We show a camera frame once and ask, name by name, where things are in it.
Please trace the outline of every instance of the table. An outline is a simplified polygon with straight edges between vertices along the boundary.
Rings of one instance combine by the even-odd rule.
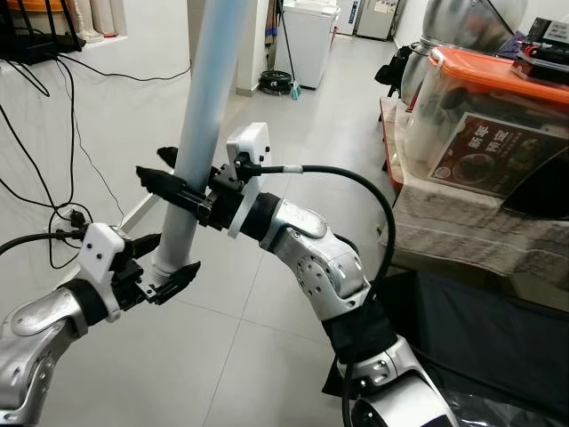
[[[520,293],[565,309],[569,303],[558,300],[569,302],[569,222],[510,212],[497,197],[413,176],[404,148],[411,114],[401,100],[381,99],[381,107],[388,171],[400,189],[393,206],[397,251],[516,278]]]

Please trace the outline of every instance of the white tile floor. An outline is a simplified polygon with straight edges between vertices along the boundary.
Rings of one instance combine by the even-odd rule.
[[[220,142],[238,125],[264,121],[275,162],[345,166],[389,194],[377,121],[388,88],[373,76],[394,51],[390,43],[337,39],[318,90],[298,101],[234,99]],[[216,163],[225,158],[221,143]],[[373,274],[382,215],[364,189],[328,176],[275,176],[265,190],[329,219],[358,243]],[[163,216],[159,203],[133,235],[159,230]],[[202,269],[175,301],[142,304],[63,357],[41,425],[341,425],[339,400],[320,392],[333,353],[293,274],[251,239],[212,229],[197,232],[192,255]]]

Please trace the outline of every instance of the white pole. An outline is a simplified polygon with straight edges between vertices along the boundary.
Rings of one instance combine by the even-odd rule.
[[[174,175],[191,189],[205,191],[220,124],[227,107],[247,8],[254,0],[207,0],[193,60],[192,81]],[[154,279],[162,285],[189,263],[196,218],[168,205],[160,246],[154,254]]]

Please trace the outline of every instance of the orange container lid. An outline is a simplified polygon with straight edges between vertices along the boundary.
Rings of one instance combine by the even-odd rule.
[[[500,88],[522,95],[543,98],[548,101],[568,104],[569,87],[552,87],[528,82],[518,77],[511,70],[513,60],[504,60],[482,53],[462,51],[450,47],[437,47],[431,51],[429,59],[439,66],[439,58],[443,58],[441,69],[449,76],[461,80]]]
[[[20,9],[20,5],[18,4],[18,0],[7,0],[8,8],[18,11]],[[26,12],[47,12],[45,8],[45,0],[23,0],[24,8]],[[50,7],[52,8],[52,12],[62,12],[63,7],[61,6],[60,0],[50,0]]]

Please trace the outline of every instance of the plastic storage container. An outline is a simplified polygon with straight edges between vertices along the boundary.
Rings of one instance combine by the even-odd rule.
[[[569,144],[569,87],[525,81],[513,61],[438,47],[405,139],[423,179],[507,197]]]

